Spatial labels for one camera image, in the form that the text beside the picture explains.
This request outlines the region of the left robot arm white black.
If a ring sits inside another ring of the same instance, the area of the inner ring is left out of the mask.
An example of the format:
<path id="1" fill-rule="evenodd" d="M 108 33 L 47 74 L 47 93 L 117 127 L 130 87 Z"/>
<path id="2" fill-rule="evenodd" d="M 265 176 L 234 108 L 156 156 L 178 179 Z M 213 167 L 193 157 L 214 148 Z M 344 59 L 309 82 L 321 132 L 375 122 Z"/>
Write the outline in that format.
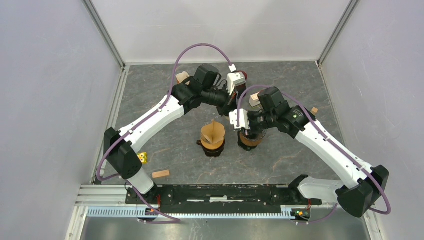
<path id="1" fill-rule="evenodd" d="M 137 189 L 137 196 L 145 204 L 156 200 L 157 190 L 137 153 L 164 127 L 201 104 L 215 106 L 222 116 L 235 110 L 240 89 L 246 84 L 246 75 L 234 65 L 230 70 L 226 79 L 210 64 L 199 66 L 193 76 L 177 74 L 178 83 L 151 110 L 119 130 L 110 127 L 105 131 L 102 160 Z"/>

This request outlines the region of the clear glass dripper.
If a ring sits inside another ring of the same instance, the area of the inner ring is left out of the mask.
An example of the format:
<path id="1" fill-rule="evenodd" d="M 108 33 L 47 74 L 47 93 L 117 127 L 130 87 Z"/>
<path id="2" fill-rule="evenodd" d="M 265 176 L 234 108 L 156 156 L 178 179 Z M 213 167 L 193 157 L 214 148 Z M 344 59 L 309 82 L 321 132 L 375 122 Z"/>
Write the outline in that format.
<path id="1" fill-rule="evenodd" d="M 224 128 L 205 128 L 200 130 L 201 143 L 208 149 L 214 150 L 221 146 L 223 140 L 225 140 L 225 129 Z"/>

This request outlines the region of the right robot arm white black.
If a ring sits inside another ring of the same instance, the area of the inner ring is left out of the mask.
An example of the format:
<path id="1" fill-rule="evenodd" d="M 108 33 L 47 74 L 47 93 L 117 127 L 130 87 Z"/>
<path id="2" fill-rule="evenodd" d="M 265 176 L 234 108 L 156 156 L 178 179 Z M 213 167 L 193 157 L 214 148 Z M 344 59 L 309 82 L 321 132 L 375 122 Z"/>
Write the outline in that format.
<path id="1" fill-rule="evenodd" d="M 385 192 L 390 173 L 384 166 L 372 166 L 353 154 L 292 96 L 274 86 L 263 85 L 262 88 L 258 97 L 264 101 L 262 111 L 243 109 L 246 93 L 240 95 L 234 111 L 234 128 L 246 134 L 276 128 L 310 149 L 339 177 L 339 180 L 328 180 L 300 175 L 288 191 L 293 203 L 317 199 L 341 206 L 356 218 L 367 211 L 381 215 L 392 213 Z M 297 105 L 291 107 L 287 99 L 294 100 Z"/>

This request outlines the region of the brown glass dripper cup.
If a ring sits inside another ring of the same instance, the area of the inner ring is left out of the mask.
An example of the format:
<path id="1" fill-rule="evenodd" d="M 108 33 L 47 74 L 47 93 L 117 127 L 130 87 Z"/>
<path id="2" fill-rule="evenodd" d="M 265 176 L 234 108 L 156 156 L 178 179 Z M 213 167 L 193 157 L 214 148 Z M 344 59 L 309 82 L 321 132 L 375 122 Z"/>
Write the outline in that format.
<path id="1" fill-rule="evenodd" d="M 201 148 L 202 148 L 203 152 L 205 153 L 205 155 L 207 157 L 210 157 L 210 158 L 217 158 L 217 157 L 219 157 L 222 154 L 222 152 L 224 151 L 224 149 L 225 149 L 225 140 L 223 140 L 221 146 L 218 147 L 218 148 L 216 148 L 216 149 L 208 149 L 208 148 L 206 148 L 202 144 L 201 140 L 197 140 L 196 141 L 196 144 L 198 146 L 201 146 Z"/>

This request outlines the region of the orange coffee filter box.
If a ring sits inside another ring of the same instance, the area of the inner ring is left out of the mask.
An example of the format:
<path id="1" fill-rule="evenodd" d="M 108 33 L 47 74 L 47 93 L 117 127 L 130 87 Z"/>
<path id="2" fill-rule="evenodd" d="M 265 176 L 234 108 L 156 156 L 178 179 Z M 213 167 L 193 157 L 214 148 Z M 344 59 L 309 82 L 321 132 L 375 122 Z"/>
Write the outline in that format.
<path id="1" fill-rule="evenodd" d="M 186 71 L 183 71 L 175 75 L 177 84 L 183 83 L 185 85 L 189 85 L 190 84 L 189 77 L 190 75 Z"/>

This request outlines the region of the brown paper coffee filter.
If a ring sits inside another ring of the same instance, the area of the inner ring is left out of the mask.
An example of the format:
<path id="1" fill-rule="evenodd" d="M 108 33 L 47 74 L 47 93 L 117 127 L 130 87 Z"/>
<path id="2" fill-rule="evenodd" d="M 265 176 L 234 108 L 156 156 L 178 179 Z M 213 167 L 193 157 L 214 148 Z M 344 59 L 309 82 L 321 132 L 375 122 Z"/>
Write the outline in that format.
<path id="1" fill-rule="evenodd" d="M 225 139 L 226 130 L 223 124 L 213 120 L 200 130 L 200 140 L 209 145 L 217 145 Z"/>

